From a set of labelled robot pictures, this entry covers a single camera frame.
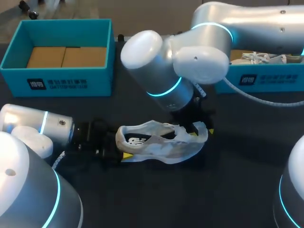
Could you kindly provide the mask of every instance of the blue led ring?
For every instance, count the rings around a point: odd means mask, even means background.
[[[47,122],[47,116],[48,116],[48,112],[44,112],[44,117],[43,117],[41,129],[40,129],[40,134],[43,134],[44,127],[46,126],[46,122]]]
[[[284,203],[283,203],[283,201],[282,201],[282,196],[281,196],[281,182],[282,182],[282,177],[283,177],[283,176],[281,176],[280,184],[279,184],[279,196],[280,196],[281,204],[282,204],[282,206],[283,206],[283,209],[284,209],[286,215],[287,215],[287,216],[289,217],[289,219],[293,222],[293,224],[294,224],[297,228],[301,228],[301,227],[292,219],[292,217],[289,215],[289,213],[287,212],[287,210],[286,210],[286,208],[285,208],[285,206],[284,206]]]
[[[179,78],[177,83],[171,89],[167,90],[166,92],[164,92],[162,94],[150,94],[148,92],[147,92],[147,94],[149,94],[150,96],[164,96],[164,95],[170,93],[173,89],[175,89],[179,85],[180,82],[181,82],[181,77]]]
[[[56,171],[55,170],[53,170],[53,171],[54,171],[54,173],[56,175],[56,179],[57,179],[57,186],[58,186],[58,188],[57,188],[57,197],[56,197],[54,208],[53,208],[51,214],[49,215],[47,221],[45,222],[45,224],[43,225],[42,228],[47,228],[48,227],[49,223],[51,222],[51,220],[52,220],[52,218],[53,218],[53,216],[54,216],[54,214],[55,214],[55,212],[57,210],[58,204],[59,204],[60,191],[61,191],[60,190],[60,182],[59,182],[59,177],[58,177]]]
[[[232,42],[233,42],[233,36],[232,36],[232,33],[229,31],[229,29],[226,28],[225,26],[220,25],[220,24],[215,23],[215,22],[200,23],[200,24],[198,24],[198,25],[196,25],[196,26],[193,26],[191,29],[195,29],[195,28],[197,28],[197,27],[204,26],[204,25],[214,25],[214,26],[218,26],[218,27],[220,27],[220,28],[226,30],[226,31],[229,33],[229,35],[231,36],[231,40],[232,40]]]

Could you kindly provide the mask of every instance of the screw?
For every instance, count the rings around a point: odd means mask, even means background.
[[[59,124],[63,126],[63,125],[66,125],[66,122],[64,120],[60,120]]]

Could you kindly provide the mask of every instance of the shoe insole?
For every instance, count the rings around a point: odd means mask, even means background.
[[[165,139],[174,139],[175,132],[170,132],[164,135],[161,135],[162,138]],[[124,135],[125,140],[128,142],[129,145],[139,146],[143,144],[145,141],[151,138],[151,135],[148,134],[138,134],[138,133],[127,133]]]

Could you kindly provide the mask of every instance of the white cable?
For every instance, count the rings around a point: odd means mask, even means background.
[[[200,93],[201,97],[204,98],[205,96],[207,96],[206,92],[203,90],[202,87],[200,87],[199,84],[197,84],[196,82],[191,81],[192,84],[194,85],[194,87],[198,90],[198,92]]]
[[[52,168],[55,170],[56,169],[56,167],[58,166],[58,164],[59,164],[59,162],[61,161],[61,159],[63,159],[64,157],[65,157],[65,155],[66,155],[66,153],[63,151],[60,155],[59,155],[59,157],[55,160],[55,162],[54,162],[54,164],[53,164],[53,166],[52,166]]]
[[[249,95],[249,94],[243,92],[242,90],[240,90],[239,88],[234,86],[231,82],[229,82],[227,78],[224,78],[223,80],[234,91],[238,92],[239,94],[241,94],[241,95],[243,95],[243,96],[245,96],[245,97],[247,97],[247,98],[249,98],[253,101],[262,103],[264,105],[270,105],[270,106],[274,106],[274,107],[298,107],[298,106],[304,105],[304,101],[299,101],[299,102],[294,102],[294,103],[278,103],[278,102],[271,102],[271,101],[262,100],[262,99],[259,99],[257,97],[254,97],[252,95]]]

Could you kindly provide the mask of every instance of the box logo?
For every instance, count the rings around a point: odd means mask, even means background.
[[[257,75],[242,75],[239,81],[240,86],[252,86],[256,82]]]
[[[28,84],[32,90],[46,90],[47,89],[41,78],[29,78]]]

